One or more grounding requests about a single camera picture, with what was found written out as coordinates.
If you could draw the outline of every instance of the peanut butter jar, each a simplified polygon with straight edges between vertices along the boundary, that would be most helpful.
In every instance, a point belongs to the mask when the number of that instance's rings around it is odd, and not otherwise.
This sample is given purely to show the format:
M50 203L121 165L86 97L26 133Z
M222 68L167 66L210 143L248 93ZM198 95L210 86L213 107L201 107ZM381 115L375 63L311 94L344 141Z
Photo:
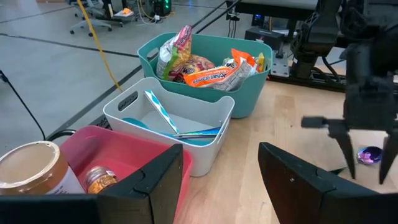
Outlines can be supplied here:
M52 142L28 143L0 158L0 195L84 193L59 147Z

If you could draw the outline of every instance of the gray floor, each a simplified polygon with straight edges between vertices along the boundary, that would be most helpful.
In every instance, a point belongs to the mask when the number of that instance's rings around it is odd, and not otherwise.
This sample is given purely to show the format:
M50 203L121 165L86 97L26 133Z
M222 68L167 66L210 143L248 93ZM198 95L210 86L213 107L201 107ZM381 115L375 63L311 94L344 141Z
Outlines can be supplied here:
M113 31L96 28L101 45L106 50L136 54L137 49L164 32L178 31L185 24L194 24L222 0L176 0L174 14L163 23L144 25L131 22L117 24ZM205 19L198 30L216 17L217 10ZM48 135L61 124L113 86L98 52L76 49L29 39L4 36L18 35L64 44L96 48L88 29L69 34L70 26L80 21L75 9L66 3L36 3L35 0L0 0L0 69L14 87ZM243 38L250 27L251 15L241 14L236 31ZM228 22L224 17L205 29L203 34L226 36ZM336 59L339 50L332 55ZM106 54L114 76L120 80L139 66L138 58ZM143 77L136 73L124 84L127 88ZM102 107L118 94L115 91L84 115L71 128L87 125L102 113ZM18 145L37 141L41 135L12 90L0 82L0 155Z

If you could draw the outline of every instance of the office chair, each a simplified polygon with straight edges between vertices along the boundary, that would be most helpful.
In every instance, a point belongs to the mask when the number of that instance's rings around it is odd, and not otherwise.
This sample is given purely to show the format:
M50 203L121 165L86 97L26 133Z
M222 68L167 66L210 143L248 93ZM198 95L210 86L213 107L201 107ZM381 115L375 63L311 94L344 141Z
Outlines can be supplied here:
M75 13L76 17L79 17L79 15L83 15L76 0L68 0L68 3L69 3L69 5L74 6L78 10L79 14ZM85 1L82 1L81 3L83 4L83 7L85 8L88 15L89 16L91 15L90 21L93 26L107 27L108 31L112 31L111 24L107 24L107 23L95 18L96 16L104 16L105 15L105 11L103 10L104 2L102 0L85 0ZM71 34L75 34L76 28L78 28L78 27L83 28L84 26L88 26L88 25L87 25L87 21L83 18L83 21L80 21L79 23L71 26L69 32ZM93 36L93 34L91 32L88 33L88 35L90 37Z

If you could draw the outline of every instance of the blue and white straw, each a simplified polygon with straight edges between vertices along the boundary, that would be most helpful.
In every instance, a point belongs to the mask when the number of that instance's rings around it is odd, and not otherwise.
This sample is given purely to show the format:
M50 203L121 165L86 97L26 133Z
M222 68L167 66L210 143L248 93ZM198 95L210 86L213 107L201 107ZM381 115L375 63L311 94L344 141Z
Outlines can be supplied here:
M169 114L166 112L166 110L163 108L163 106L160 104L159 100L155 96L154 92L152 90L146 90L144 91L146 97L148 100L152 103L152 105L156 108L156 110L159 112L159 114L163 117L163 119L166 120L166 122L170 125L170 127L173 129L173 131L178 134L180 131L172 121L171 117Z

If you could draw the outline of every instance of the teal plastic bin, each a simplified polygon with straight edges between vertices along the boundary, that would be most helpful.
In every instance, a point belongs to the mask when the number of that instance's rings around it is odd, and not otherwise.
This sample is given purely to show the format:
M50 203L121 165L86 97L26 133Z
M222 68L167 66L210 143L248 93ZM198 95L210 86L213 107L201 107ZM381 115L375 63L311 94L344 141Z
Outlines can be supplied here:
M176 35L175 32L161 34L150 40L138 50L138 56L144 69L145 77L155 77L157 59L148 59L148 54L159 48L169 39ZM215 37L210 35L192 34L192 54L207 58L216 66L223 63L224 58L232 58L231 49L240 50L257 57L261 52L268 59L267 70L248 77L236 91L220 91L211 88L194 88L183 83L176 83L159 79L162 86L171 92L208 102L216 102L223 96L230 96L235 100L235 107L232 110L232 118L245 118L249 116L256 105L260 92L272 66L272 49L263 43L232 39L226 37Z

